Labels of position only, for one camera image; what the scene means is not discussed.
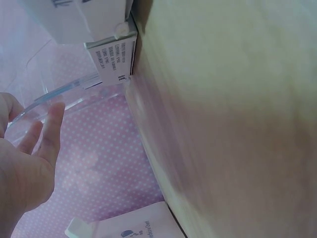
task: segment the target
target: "white box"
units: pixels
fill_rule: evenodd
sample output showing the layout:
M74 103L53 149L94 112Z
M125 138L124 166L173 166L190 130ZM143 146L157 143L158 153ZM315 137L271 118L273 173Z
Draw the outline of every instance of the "white box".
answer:
M19 0L59 44L95 42L117 34L133 0Z
M106 85L126 82L132 74L138 31L130 16L129 33L118 40L112 36L98 42L85 43L101 80Z
M74 218L65 234L70 238L185 238L165 202L89 225Z

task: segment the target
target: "polka dot background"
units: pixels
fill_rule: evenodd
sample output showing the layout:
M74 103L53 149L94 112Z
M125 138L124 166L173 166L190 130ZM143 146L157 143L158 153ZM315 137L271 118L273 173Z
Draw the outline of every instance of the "polka dot background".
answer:
M13 238L62 238L73 217L100 221L163 201L124 96L64 119L55 190Z
M0 0L0 91L26 107L43 78L50 91L93 71L81 44L56 45L16 0ZM124 96L87 105L64 118L54 193L13 238L64 238L73 217L104 220L163 200Z

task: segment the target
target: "blue logo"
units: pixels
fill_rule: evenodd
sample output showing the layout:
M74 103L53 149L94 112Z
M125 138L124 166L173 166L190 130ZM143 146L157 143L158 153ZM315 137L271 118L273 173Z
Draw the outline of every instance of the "blue logo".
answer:
M134 238L139 235L143 235L143 231L139 231L139 233L135 233L132 230L127 230L121 233L121 237L123 238L126 238L126 237Z

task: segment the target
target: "finger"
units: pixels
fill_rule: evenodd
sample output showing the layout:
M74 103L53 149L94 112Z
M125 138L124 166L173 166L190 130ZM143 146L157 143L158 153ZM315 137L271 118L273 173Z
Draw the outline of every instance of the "finger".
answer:
M40 138L42 128L43 124L40 121L33 123L20 144L17 146L17 149L23 153L31 155L34 146Z
M43 138L37 155L55 168L60 149L60 127L65 110L64 103L53 104L48 112L43 129Z
M13 121L21 112L23 112L23 106L18 102L18 100L9 93L1 93L3 96L8 112L9 112L9 121Z
M12 121L23 111L22 105L9 93L0 93L0 137L4 133L9 121Z

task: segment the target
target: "small white cap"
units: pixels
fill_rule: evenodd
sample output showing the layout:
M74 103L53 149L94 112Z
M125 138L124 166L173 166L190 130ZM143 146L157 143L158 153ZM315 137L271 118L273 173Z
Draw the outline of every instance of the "small white cap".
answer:
M65 235L69 238L92 238L93 232L94 230L91 225L75 217L65 230Z
M120 23L116 26L115 32L114 32L114 37L115 39L119 39L122 36L127 36L130 32L129 28L129 23L128 22L123 22Z

